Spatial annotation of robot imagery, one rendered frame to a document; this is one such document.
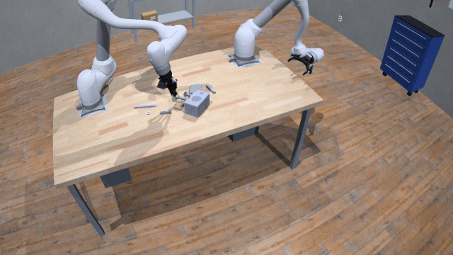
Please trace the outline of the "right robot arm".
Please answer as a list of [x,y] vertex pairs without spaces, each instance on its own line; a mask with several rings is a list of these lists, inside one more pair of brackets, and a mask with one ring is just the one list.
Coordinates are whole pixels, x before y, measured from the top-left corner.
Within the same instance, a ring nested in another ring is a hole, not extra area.
[[82,115],[104,109],[103,86],[112,78],[116,62],[110,55],[110,27],[119,29],[146,29],[158,33],[159,40],[149,44],[147,55],[158,75],[165,75],[171,70],[169,59],[185,40],[187,30],[183,25],[166,26],[156,21],[118,18],[112,13],[117,0],[77,0],[80,7],[97,19],[96,57],[92,70],[83,70],[77,79],[77,89]]

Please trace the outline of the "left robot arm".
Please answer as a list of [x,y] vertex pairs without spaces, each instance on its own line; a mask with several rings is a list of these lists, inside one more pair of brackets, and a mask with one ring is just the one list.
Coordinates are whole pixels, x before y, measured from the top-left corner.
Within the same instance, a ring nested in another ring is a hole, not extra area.
[[239,66],[258,62],[258,59],[253,56],[255,38],[263,31],[263,26],[292,1],[295,2],[301,14],[302,21],[294,38],[294,49],[292,48],[290,52],[294,55],[306,56],[308,60],[314,60],[313,63],[320,61],[324,56],[323,50],[321,48],[307,48],[301,41],[304,31],[309,24],[307,0],[274,0],[254,19],[249,19],[243,23],[235,34],[234,54],[229,55],[229,61],[236,62]]

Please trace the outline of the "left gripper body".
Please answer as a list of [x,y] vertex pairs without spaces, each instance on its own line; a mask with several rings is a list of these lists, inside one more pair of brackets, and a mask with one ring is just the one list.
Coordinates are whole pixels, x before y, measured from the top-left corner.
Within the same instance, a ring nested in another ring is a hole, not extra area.
[[[306,58],[306,56],[304,56],[303,58]],[[305,59],[302,59],[302,63],[304,63],[305,65],[307,65],[307,58],[306,60]],[[309,61],[309,64],[312,64],[314,62],[314,59],[313,60],[308,60]]]

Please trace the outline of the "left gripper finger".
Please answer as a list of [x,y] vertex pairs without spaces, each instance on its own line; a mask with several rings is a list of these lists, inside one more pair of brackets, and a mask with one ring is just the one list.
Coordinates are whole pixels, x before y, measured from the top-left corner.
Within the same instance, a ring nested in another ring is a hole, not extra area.
[[[310,69],[309,69],[309,66],[310,66]],[[309,61],[307,60],[307,65],[306,65],[306,71],[303,73],[303,76],[307,73],[307,74],[311,74],[312,73],[312,68],[313,68],[313,65],[310,65],[309,64]]]
[[303,60],[306,60],[306,58],[303,58],[302,55],[294,55],[294,56],[293,56],[293,55],[294,55],[294,54],[292,54],[292,55],[290,56],[291,58],[288,59],[288,62],[291,61],[292,59],[294,59],[294,60],[299,60],[300,62],[302,61],[302,59],[303,59]]

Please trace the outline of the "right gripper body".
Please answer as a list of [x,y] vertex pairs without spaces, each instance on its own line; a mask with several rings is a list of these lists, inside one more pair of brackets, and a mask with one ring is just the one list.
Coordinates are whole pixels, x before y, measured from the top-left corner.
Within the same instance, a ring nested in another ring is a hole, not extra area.
[[167,74],[165,74],[165,75],[161,75],[161,76],[159,76],[159,77],[160,77],[160,79],[162,79],[162,80],[169,80],[169,82],[172,82],[172,78],[173,78],[173,77],[172,77],[172,72],[171,72],[171,70],[169,71],[169,73],[167,73]]

